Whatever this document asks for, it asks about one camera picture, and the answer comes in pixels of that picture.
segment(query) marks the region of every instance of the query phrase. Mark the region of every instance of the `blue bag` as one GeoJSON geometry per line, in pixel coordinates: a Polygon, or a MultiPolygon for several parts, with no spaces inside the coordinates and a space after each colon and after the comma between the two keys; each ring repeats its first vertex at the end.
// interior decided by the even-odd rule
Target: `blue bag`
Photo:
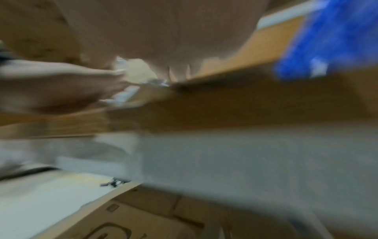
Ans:
{"type": "Polygon", "coordinates": [[[328,0],[277,66],[282,80],[378,63],[378,0],[328,0]]]}

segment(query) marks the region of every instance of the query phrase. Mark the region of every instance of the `blue object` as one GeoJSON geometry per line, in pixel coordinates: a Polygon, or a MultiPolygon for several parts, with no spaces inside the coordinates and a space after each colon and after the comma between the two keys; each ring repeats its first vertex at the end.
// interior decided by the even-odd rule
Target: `blue object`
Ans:
{"type": "Polygon", "coordinates": [[[283,81],[378,63],[378,0],[328,0],[277,66],[283,81]]]}

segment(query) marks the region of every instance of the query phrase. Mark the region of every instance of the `person's right hand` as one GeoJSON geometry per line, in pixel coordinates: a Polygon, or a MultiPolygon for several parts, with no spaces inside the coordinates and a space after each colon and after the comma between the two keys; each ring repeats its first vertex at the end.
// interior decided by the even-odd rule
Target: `person's right hand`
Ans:
{"type": "Polygon", "coordinates": [[[130,85],[123,70],[10,60],[0,65],[0,108],[16,113],[73,113],[130,85]]]}

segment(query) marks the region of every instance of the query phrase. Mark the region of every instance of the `cream colored item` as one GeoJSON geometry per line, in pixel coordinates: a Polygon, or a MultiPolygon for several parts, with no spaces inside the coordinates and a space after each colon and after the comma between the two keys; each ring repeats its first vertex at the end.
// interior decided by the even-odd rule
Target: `cream colored item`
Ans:
{"type": "Polygon", "coordinates": [[[195,75],[250,38],[268,0],[55,0],[89,61],[140,58],[161,79],[195,75]]]}

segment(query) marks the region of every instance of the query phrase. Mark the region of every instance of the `person's left hand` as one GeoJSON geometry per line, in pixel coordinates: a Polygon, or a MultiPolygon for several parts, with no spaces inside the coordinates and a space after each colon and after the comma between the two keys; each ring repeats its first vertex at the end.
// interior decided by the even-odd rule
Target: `person's left hand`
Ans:
{"type": "Polygon", "coordinates": [[[67,63],[10,60],[0,65],[0,108],[16,113],[64,114],[86,108],[130,85],[123,70],[67,63]]]}

